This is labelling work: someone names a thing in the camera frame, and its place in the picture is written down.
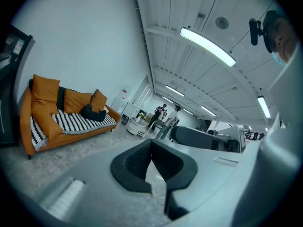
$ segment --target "black cushion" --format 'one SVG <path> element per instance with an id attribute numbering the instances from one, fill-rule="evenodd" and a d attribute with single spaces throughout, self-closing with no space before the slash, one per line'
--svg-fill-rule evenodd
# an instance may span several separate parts
<path id="1" fill-rule="evenodd" d="M 29 80 L 28 87 L 30 90 L 33 89 L 33 80 Z M 64 93 L 65 93 L 65 87 L 59 87 L 58 91 L 58 99 L 57 99 L 57 108 L 64 111 Z"/>
<path id="2" fill-rule="evenodd" d="M 87 104 L 82 110 L 81 110 L 81 115 L 85 119 L 90 119 L 90 120 L 95 120 L 102 122 L 105 119 L 106 116 L 106 111 L 99 111 L 99 113 L 93 112 L 91 110 L 91 105 Z"/>

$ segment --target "orange sofa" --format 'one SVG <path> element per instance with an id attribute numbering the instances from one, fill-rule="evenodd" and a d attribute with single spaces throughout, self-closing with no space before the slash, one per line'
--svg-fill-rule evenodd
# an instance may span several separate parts
<path id="1" fill-rule="evenodd" d="M 25 148 L 26 153 L 28 154 L 28 158 L 31 159 L 31 156 L 36 153 L 36 149 L 32 144 L 32 133 L 31 133 L 31 124 L 30 124 L 30 117 L 31 117 L 31 104 L 32 104 L 32 92 L 31 89 L 28 87 L 25 90 L 24 98 L 21 106 L 20 111 L 20 131 L 21 131 L 21 138 Z M 116 123 L 118 123 L 121 119 L 121 115 L 118 114 L 116 111 L 111 109 L 109 106 L 106 105 L 109 112 L 108 115 L 111 116 Z M 46 146 L 41 147 L 38 151 L 43 151 L 47 149 L 51 149 L 57 146 L 66 145 L 78 140 L 82 140 L 109 130 L 112 130 L 116 127 L 116 125 L 108 126 L 105 128 L 101 128 L 95 131 L 91 131 L 85 134 L 77 134 L 77 135 L 65 135 L 60 134 L 57 135 L 55 138 L 48 141 Z"/>

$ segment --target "black bag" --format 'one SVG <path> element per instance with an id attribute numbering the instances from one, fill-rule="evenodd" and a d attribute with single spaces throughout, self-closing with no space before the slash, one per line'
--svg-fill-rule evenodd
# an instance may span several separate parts
<path id="1" fill-rule="evenodd" d="M 91 105 L 87 104 L 82 110 L 81 110 L 81 115 L 83 118 L 85 119 L 90 119 L 90 120 L 95 120 L 95 121 L 99 121 L 102 122 L 105 119 L 106 116 L 106 111 L 100 111 L 99 113 L 93 112 L 91 110 Z"/>

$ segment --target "face mask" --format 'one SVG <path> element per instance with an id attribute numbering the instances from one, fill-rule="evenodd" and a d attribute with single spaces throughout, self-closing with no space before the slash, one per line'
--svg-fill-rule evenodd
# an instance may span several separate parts
<path id="1" fill-rule="evenodd" d="M 278 57 L 278 55 L 275 53 L 275 52 L 272 52 L 272 55 L 273 55 L 273 58 L 279 63 L 281 64 L 282 66 L 285 66 L 284 62 L 281 61 Z"/>

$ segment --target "ceiling beam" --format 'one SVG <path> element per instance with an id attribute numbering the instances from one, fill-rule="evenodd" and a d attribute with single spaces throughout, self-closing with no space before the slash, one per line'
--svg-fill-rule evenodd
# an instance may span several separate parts
<path id="1" fill-rule="evenodd" d="M 172 106 L 175 106 L 175 104 L 172 104 L 172 103 L 168 102 L 167 100 L 163 99 L 163 98 L 162 98 L 163 95 L 161 95 L 161 94 L 159 94 L 159 93 L 156 93 L 155 96 L 156 96 L 157 98 L 163 100 L 163 101 L 166 102 L 167 104 L 171 104 Z M 179 104 L 180 106 L 182 106 L 183 109 L 186 109 L 186 107 L 184 107 L 184 106 L 182 105 L 181 102 L 176 102 L 176 103 Z M 191 117 L 193 117 L 193 118 L 196 119 L 196 120 L 201 120 L 201 119 L 198 118 L 195 114 L 193 114 L 193 115 L 188 114 L 188 115 L 191 116 Z"/>
<path id="2" fill-rule="evenodd" d="M 169 97 L 169 98 L 168 98 L 169 100 L 174 101 L 174 102 L 176 102 L 177 104 L 180 104 L 182 107 L 184 107 L 184 108 L 187 109 L 188 111 L 192 111 L 192 113 L 194 113 L 194 114 L 201 114 L 201 112 L 200 112 L 199 110 L 193 109 L 193 108 L 191 108 L 191 107 L 185 105 L 184 102 L 181 102 L 181 101 L 178 100 L 177 98 L 171 96 L 169 93 L 166 93 L 166 92 L 170 92 L 170 90 L 167 89 L 165 85 L 163 85 L 163 84 L 161 84 L 161 83 L 155 83 L 155 86 L 157 86 L 157 87 L 163 89 L 163 90 L 165 91 L 165 92 L 164 92 L 165 95 L 166 95 L 165 97 Z"/>
<path id="3" fill-rule="evenodd" d="M 145 11 L 144 11 L 144 5 L 143 5 L 143 0 L 137 0 L 138 2 L 138 6 L 139 6 L 139 11 L 140 11 L 140 16 L 141 16 L 141 21 L 142 21 L 142 26 L 143 26 L 143 30 L 144 30 L 144 34 L 147 35 L 147 30 L 146 30 L 146 19 L 145 19 Z M 151 54 L 152 48 L 150 47 L 150 43 L 149 43 L 149 38 L 148 36 L 145 36 L 145 41 L 146 41 L 146 48 L 147 48 L 147 53 L 148 53 L 148 60 L 150 61 L 150 66 L 151 66 L 151 79 L 154 82 L 154 74 L 152 71 L 152 65 L 153 65 L 153 58 L 152 56 L 149 56 Z M 156 92 L 156 88 L 155 85 L 153 85 L 153 90 L 154 92 Z"/>
<path id="4" fill-rule="evenodd" d="M 256 93 L 256 91 L 254 90 L 254 88 L 252 87 L 252 85 L 247 81 L 247 79 L 244 77 L 244 75 L 235 67 L 229 67 L 228 70 L 238 81 L 239 83 L 243 86 L 244 90 L 248 93 L 248 95 L 250 96 L 251 100 L 253 103 L 256 103 L 263 115 L 263 119 L 266 123 L 266 125 L 268 125 L 268 118 L 265 117 L 264 112 L 262 110 L 261 105 L 258 102 L 258 95 Z"/>
<path id="5" fill-rule="evenodd" d="M 181 84 L 183 87 L 188 88 L 193 90 L 194 92 L 196 92 L 198 95 L 201 95 L 203 97 L 203 99 L 205 99 L 206 101 L 208 101 L 210 104 L 212 104 L 213 106 L 215 106 L 216 108 L 218 108 L 222 113 L 224 113 L 225 115 L 229 116 L 233 122 L 237 122 L 236 117 L 227 109 L 225 108 L 222 104 L 220 104 L 219 102 L 217 102 L 216 100 L 214 100 L 211 96 L 209 96 L 208 94 L 206 94 L 205 92 L 201 91 L 200 89 L 196 88 L 195 86 L 193 86 L 192 84 L 189 84 L 188 82 L 184 81 L 183 79 L 171 74 L 168 71 L 165 71 L 159 67 L 153 67 L 152 70 L 159 72 L 173 80 L 175 80 L 177 83 Z"/>
<path id="6" fill-rule="evenodd" d="M 178 41 L 181 41 L 185 44 L 188 44 L 192 47 L 194 47 L 197 50 L 203 50 L 203 48 L 200 45 L 197 45 L 196 43 L 184 38 L 180 36 L 180 33 L 177 32 L 176 30 L 171 30 L 168 28 L 163 28 L 163 27 L 159 27 L 159 26 L 149 26 L 146 29 L 147 32 L 153 33 L 153 34 L 157 34 L 157 35 L 162 35 L 162 36 L 166 36 Z"/>
<path id="7" fill-rule="evenodd" d="M 221 121 L 221 122 L 226 122 L 226 123 L 233 123 L 235 124 L 234 122 L 232 122 L 229 118 L 221 118 L 221 119 L 218 119 L 218 121 Z M 247 126 L 265 126 L 265 127 L 271 127 L 274 123 L 274 119 L 269 119 L 268 120 L 268 125 L 264 122 L 263 119 L 245 119 L 245 118 L 239 118 L 238 121 L 237 121 L 237 124 L 238 125 L 247 125 Z"/>
<path id="8" fill-rule="evenodd" d="M 146 31 L 148 31 L 150 33 L 162 35 L 162 36 L 167 36 L 169 38 L 173 38 L 175 40 L 188 44 L 198 50 L 201 50 L 201 51 L 203 50 L 200 45 L 197 45 L 196 43 L 181 37 L 179 32 L 177 32 L 175 30 L 171 30 L 171 29 L 167 29 L 167 28 L 163 28 L 163 27 L 159 27 L 159 26 L 149 26 L 146 29 Z M 259 106 L 259 109 L 261 110 L 264 121 L 266 124 L 268 124 L 268 118 L 265 117 L 264 112 L 263 112 L 260 104 L 258 103 L 257 93 L 253 89 L 252 85 L 244 77 L 244 75 L 235 66 L 228 67 L 224 63 L 219 63 L 219 64 L 222 65 L 225 69 L 227 69 L 238 80 L 238 82 L 243 86 L 244 90 L 248 93 L 251 101 Z"/>

